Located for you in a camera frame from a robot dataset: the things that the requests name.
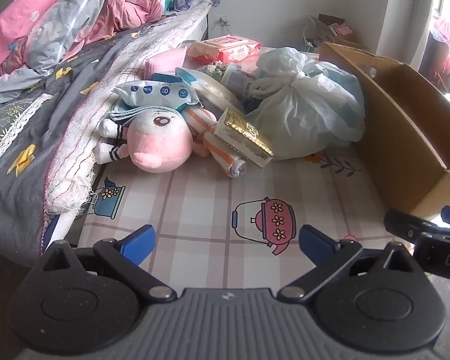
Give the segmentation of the gold tissue pack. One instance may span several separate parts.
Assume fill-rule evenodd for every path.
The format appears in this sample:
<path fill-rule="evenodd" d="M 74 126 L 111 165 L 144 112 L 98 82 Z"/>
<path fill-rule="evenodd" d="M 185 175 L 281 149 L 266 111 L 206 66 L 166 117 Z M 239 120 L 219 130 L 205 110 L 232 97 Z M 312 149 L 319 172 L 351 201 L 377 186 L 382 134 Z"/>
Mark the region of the gold tissue pack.
<path fill-rule="evenodd" d="M 240 112 L 230 108 L 219 118 L 214 135 L 257 167 L 263 168 L 274 158 L 266 138 Z"/>

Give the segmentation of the plaid cartoon mattress cover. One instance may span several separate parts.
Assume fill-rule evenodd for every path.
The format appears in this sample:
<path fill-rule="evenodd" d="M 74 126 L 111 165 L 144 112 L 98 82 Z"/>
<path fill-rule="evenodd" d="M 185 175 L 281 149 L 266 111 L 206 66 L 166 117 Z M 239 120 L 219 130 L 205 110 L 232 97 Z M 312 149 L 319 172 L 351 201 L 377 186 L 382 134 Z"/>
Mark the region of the plaid cartoon mattress cover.
<path fill-rule="evenodd" d="M 79 245 L 122 239 L 149 224 L 156 242 L 143 268 L 175 289 L 278 289 L 312 267 L 298 245 L 305 224 L 371 249 L 392 239 L 384 206 L 351 147 L 263 168 L 249 163 L 236 178 L 228 169 L 213 150 L 161 174 L 127 159 L 108 164 Z"/>

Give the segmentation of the green white scrunchie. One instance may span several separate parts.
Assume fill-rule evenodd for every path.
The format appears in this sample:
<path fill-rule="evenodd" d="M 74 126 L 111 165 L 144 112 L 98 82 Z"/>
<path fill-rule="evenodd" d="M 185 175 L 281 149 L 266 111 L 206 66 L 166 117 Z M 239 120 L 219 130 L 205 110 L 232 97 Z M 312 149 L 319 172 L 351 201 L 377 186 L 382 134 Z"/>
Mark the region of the green white scrunchie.
<path fill-rule="evenodd" d="M 222 63 L 221 61 L 215 61 L 203 66 L 200 66 L 197 70 L 206 74 L 208 77 L 213 78 L 219 83 L 224 82 L 224 77 L 226 76 L 227 69 L 232 66 L 232 63 Z"/>

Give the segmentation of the blue towels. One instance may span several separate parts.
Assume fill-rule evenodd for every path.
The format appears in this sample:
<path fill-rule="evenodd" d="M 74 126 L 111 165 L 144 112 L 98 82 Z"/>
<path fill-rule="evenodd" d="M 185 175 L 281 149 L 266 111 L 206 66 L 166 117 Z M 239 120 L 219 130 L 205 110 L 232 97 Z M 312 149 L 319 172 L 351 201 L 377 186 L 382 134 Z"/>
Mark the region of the blue towels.
<path fill-rule="evenodd" d="M 173 115 L 180 116 L 180 113 L 173 108 L 167 106 L 139 106 L 127 111 L 113 110 L 108 113 L 107 118 L 113 120 L 113 122 L 120 124 L 125 123 L 130 119 L 144 113 L 145 111 L 163 111 L 169 112 Z"/>

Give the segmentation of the grey bedsheet yellow bows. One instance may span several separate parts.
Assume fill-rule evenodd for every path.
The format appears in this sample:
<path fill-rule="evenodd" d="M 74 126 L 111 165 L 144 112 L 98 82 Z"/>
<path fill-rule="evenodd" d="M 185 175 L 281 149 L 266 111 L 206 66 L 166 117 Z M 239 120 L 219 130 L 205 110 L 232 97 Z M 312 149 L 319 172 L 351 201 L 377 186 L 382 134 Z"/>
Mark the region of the grey bedsheet yellow bows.
<path fill-rule="evenodd" d="M 97 88 L 138 28 L 84 47 L 0 109 L 0 256 L 32 266 L 44 249 L 45 185 L 77 107 Z"/>

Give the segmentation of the pink plush doll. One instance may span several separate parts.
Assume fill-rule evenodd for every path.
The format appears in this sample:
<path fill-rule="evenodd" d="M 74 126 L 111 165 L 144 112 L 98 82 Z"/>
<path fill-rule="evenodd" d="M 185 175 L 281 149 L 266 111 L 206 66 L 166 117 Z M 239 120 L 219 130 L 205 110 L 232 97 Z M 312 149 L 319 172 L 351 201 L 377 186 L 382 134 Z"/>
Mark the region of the pink plush doll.
<path fill-rule="evenodd" d="M 103 119 L 97 129 L 99 136 L 116 143 L 99 143 L 95 160 L 98 164 L 107 164 L 130 158 L 142 171 L 171 172 L 193 153 L 207 155 L 204 135 L 216 122 L 216 116 L 201 106 L 186 106 L 182 111 L 151 106 L 125 126 Z"/>

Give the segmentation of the orange striped rolled towel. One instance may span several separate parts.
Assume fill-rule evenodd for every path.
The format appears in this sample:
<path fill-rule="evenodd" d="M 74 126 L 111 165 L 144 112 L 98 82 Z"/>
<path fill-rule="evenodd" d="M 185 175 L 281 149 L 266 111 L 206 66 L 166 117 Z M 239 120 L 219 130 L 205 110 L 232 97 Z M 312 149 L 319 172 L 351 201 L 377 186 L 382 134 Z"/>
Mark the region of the orange striped rolled towel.
<path fill-rule="evenodd" d="M 215 136 L 218 123 L 215 115 L 200 106 L 187 106 L 181 112 L 193 137 L 193 152 L 201 157 L 211 155 L 226 175 L 232 179 L 242 176 L 247 162 L 230 145 Z"/>

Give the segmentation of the small open cardboard box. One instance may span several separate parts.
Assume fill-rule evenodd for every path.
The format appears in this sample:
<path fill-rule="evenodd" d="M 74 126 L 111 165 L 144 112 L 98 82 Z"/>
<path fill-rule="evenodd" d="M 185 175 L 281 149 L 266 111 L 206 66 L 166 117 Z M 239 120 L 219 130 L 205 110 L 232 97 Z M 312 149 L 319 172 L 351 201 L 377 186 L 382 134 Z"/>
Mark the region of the small open cardboard box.
<path fill-rule="evenodd" d="M 317 17 L 311 16 L 311 19 L 314 22 L 313 38 L 318 43 L 329 42 L 361 50 L 368 49 L 343 18 L 319 14 Z"/>

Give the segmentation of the red wet wipes pack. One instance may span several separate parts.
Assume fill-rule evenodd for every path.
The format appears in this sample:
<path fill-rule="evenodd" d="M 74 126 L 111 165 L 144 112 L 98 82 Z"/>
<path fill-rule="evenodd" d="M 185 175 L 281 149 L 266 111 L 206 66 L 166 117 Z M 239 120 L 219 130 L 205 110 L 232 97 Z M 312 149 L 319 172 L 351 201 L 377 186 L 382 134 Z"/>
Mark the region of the red wet wipes pack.
<path fill-rule="evenodd" d="M 218 61 L 239 63 L 248 57 L 259 55 L 261 48 L 262 44 L 258 41 L 228 34 L 194 42 L 187 49 L 187 57 L 201 64 Z"/>

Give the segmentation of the white tied plastic bag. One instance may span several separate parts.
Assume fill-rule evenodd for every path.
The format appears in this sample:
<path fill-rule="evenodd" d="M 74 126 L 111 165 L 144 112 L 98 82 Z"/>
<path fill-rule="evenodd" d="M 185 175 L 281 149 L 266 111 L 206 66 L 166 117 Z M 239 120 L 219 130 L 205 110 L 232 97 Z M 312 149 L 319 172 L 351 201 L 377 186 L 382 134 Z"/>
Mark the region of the white tied plastic bag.
<path fill-rule="evenodd" d="M 270 142 L 275 160 L 362 139 L 365 107 L 356 76 L 290 47 L 260 55 L 256 66 L 250 93 L 260 104 L 246 118 Z"/>

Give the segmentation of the large cardboard box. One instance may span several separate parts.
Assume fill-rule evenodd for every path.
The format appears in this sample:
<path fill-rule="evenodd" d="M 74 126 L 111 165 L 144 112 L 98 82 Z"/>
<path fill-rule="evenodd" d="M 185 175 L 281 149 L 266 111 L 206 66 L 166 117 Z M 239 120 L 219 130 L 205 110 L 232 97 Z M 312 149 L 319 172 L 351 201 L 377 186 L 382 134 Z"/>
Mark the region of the large cardboard box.
<path fill-rule="evenodd" d="M 450 102 L 406 63 L 335 43 L 320 60 L 356 76 L 365 107 L 358 156 L 387 208 L 427 218 L 450 206 Z"/>

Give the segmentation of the pink cloth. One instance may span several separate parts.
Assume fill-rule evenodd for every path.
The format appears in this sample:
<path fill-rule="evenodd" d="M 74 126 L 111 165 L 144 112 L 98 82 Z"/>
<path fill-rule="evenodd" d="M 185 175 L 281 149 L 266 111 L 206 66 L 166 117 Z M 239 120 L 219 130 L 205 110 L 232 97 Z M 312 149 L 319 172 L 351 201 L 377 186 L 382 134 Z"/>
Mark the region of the pink cloth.
<path fill-rule="evenodd" d="M 186 55 L 186 48 L 176 48 L 147 57 L 141 67 L 142 77 L 151 80 L 155 73 L 174 72 L 184 65 Z"/>

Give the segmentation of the clear cotton swab bag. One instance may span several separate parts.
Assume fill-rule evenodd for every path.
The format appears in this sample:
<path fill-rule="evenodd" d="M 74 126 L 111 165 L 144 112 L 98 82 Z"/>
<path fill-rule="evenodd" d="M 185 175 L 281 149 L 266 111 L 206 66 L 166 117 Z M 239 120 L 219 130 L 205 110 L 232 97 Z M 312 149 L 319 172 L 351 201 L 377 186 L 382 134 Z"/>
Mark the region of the clear cotton swab bag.
<path fill-rule="evenodd" d="M 220 109 L 221 112 L 230 109 L 242 116 L 245 114 L 244 108 L 236 96 L 211 76 L 186 67 L 177 67 L 175 74 L 205 99 L 205 106 L 211 106 L 211 109 L 214 110 Z"/>

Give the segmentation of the pink grey floral duvet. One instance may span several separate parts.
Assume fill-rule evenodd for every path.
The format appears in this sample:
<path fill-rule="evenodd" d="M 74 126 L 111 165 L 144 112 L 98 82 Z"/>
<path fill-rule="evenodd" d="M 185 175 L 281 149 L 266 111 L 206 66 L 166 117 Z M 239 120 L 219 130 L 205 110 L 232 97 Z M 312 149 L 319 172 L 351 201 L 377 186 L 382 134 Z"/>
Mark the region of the pink grey floral duvet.
<path fill-rule="evenodd" d="M 159 20 L 167 0 L 13 0 L 0 14 L 0 78 L 47 75 L 85 45 Z"/>

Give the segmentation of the blue white wipes pack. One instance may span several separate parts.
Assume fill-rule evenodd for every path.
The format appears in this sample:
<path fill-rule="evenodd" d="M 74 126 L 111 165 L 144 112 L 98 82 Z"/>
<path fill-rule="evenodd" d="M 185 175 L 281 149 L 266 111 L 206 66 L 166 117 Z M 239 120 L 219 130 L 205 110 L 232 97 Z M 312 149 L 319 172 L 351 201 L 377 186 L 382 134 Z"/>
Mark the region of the blue white wipes pack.
<path fill-rule="evenodd" d="M 128 107 L 155 106 L 179 110 L 201 103 L 195 89 L 182 82 L 136 80 L 115 86 L 113 92 Z"/>

